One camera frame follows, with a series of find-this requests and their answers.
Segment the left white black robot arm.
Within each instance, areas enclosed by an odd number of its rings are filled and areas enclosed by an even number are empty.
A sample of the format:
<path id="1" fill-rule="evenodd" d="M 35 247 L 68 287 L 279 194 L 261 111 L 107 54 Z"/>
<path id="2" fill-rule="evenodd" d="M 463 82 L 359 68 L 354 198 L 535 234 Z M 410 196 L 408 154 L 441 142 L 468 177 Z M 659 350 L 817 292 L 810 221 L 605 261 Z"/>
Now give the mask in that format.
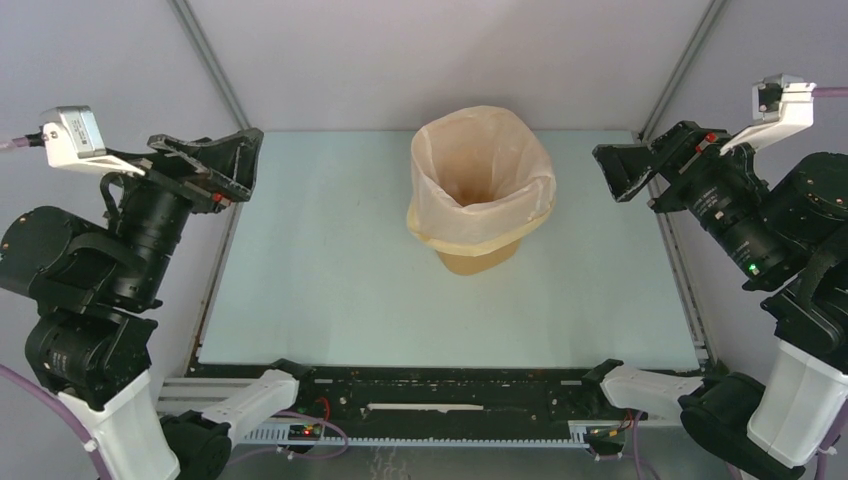
<path id="1" fill-rule="evenodd" d="M 36 303 L 25 344 L 35 394 L 81 434 L 103 479 L 214 479 L 233 447 L 274 414 L 304 416 L 315 388 L 270 368 L 201 410 L 160 415 L 148 341 L 158 290 L 193 214 L 248 201 L 263 133 L 218 140 L 159 134 L 142 154 L 47 124 L 26 139 L 54 168 L 97 174 L 105 224 L 57 207 L 22 214 L 1 240 L 1 286 Z"/>

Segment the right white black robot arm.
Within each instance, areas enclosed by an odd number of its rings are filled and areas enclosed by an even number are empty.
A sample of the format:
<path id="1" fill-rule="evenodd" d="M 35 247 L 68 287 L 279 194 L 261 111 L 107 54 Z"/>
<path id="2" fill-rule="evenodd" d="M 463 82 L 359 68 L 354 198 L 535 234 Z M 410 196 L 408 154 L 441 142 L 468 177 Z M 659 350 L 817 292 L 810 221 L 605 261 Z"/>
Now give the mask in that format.
<path id="1" fill-rule="evenodd" d="M 704 450 L 753 479 L 797 479 L 835 446 L 847 421 L 847 158 L 804 157 L 776 186 L 756 153 L 784 138 L 774 125 L 737 134 L 691 121 L 642 145 L 600 144 L 593 155 L 613 198 L 653 178 L 658 213 L 686 211 L 762 291 L 778 354 L 767 382 L 731 372 L 682 377 L 609 359 L 584 377 L 585 411 L 631 409 L 678 420 Z"/>

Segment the translucent white yellow trash bag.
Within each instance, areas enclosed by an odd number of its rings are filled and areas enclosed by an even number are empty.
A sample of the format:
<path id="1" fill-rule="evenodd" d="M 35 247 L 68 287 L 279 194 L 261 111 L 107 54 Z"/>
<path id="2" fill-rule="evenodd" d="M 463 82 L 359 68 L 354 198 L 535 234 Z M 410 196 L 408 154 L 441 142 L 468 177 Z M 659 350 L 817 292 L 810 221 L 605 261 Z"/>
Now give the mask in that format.
<path id="1" fill-rule="evenodd" d="M 477 257 L 529 235 L 556 204 L 552 158 L 511 110 L 464 108 L 410 144 L 407 229 L 444 254 Z"/>

